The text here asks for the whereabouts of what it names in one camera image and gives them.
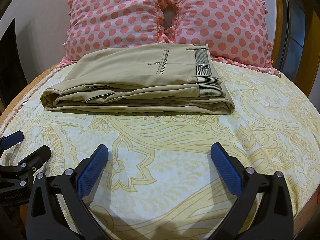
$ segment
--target wall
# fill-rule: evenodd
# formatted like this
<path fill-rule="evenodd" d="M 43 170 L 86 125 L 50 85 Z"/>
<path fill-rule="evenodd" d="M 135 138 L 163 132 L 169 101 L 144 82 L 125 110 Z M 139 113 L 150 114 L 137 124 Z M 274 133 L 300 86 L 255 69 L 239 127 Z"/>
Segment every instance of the wall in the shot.
<path fill-rule="evenodd" d="M 320 66 L 318 68 L 317 76 L 309 95 L 309 100 L 320 113 Z"/>
<path fill-rule="evenodd" d="M 68 0 L 13 0 L 0 20 L 0 37 L 13 18 L 22 69 L 28 83 L 55 63 L 65 49 Z"/>
<path fill-rule="evenodd" d="M 266 26 L 268 29 L 269 40 L 274 41 L 276 33 L 276 22 L 277 22 L 277 7 L 276 0 L 264 0 L 266 2 L 267 10 L 266 14 Z"/>

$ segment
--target blue gripper pad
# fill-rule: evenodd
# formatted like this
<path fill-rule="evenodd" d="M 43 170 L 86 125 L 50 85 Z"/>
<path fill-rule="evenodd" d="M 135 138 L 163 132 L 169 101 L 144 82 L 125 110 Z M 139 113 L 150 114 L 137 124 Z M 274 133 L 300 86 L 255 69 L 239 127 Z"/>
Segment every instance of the blue gripper pad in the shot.
<path fill-rule="evenodd" d="M 84 159 L 80 162 L 79 165 L 81 165 L 82 162 L 89 162 L 77 179 L 77 193 L 80 198 L 90 194 L 99 175 L 107 164 L 108 157 L 108 148 L 105 145 L 100 144 L 90 158 Z"/>
<path fill-rule="evenodd" d="M 12 146 L 16 145 L 17 143 L 22 142 L 24 139 L 23 132 L 17 131 L 5 138 L 1 141 L 0 148 L 4 150 L 10 149 Z"/>
<path fill-rule="evenodd" d="M 226 156 L 227 152 L 219 143 L 211 147 L 211 159 L 223 178 L 231 194 L 240 198 L 242 194 L 242 179 Z"/>

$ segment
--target metal screw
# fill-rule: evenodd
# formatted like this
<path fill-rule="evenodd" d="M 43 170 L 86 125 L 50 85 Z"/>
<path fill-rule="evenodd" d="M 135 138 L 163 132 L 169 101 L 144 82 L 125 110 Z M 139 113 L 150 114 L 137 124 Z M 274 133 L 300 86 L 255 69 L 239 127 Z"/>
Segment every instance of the metal screw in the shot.
<path fill-rule="evenodd" d="M 254 174 L 254 168 L 247 167 L 247 168 L 245 169 L 245 171 L 246 171 L 248 174 Z"/>
<path fill-rule="evenodd" d="M 73 173 L 73 169 L 67 169 L 64 173 L 70 176 Z"/>
<path fill-rule="evenodd" d="M 43 173 L 42 172 L 37 174 L 37 179 L 42 179 L 42 177 L 43 177 Z"/>
<path fill-rule="evenodd" d="M 279 178 L 282 178 L 283 177 L 283 173 L 281 171 L 276 171 L 276 175 L 279 177 Z"/>

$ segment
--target bedsheet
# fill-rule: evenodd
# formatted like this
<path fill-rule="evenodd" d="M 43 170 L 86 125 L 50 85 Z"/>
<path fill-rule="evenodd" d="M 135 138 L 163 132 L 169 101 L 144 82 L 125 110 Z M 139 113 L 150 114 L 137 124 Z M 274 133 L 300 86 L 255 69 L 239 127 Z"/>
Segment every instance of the bedsheet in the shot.
<path fill-rule="evenodd" d="M 319 185 L 320 115 L 284 75 L 214 62 L 236 106 L 231 115 L 45 110 L 41 94 L 73 67 L 53 70 L 8 114 L 0 136 L 22 130 L 25 139 L 6 151 L 0 164 L 16 165 L 45 144 L 53 154 L 43 171 L 58 175 L 105 144 L 109 161 L 84 202 L 113 239 L 209 236 L 235 201 L 211 161 L 210 146 L 215 142 L 259 173 L 282 171 L 294 216 Z M 260 199 L 258 195 L 243 229 L 250 225 Z"/>

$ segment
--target striped fabric trim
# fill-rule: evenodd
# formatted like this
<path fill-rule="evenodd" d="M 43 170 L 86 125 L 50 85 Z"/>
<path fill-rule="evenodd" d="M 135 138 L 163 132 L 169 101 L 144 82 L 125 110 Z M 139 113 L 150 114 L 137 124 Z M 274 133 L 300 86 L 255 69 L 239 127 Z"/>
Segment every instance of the striped fabric trim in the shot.
<path fill-rule="evenodd" d="M 219 78 L 209 77 L 209 76 L 201 76 L 201 77 L 197 77 L 197 83 L 219 85 Z"/>
<path fill-rule="evenodd" d="M 199 83 L 200 97 L 222 97 L 222 88 L 219 85 Z"/>
<path fill-rule="evenodd" d="M 196 46 L 205 46 L 205 44 L 195 44 Z M 210 62 L 206 49 L 195 49 L 196 55 L 196 75 L 212 76 Z"/>

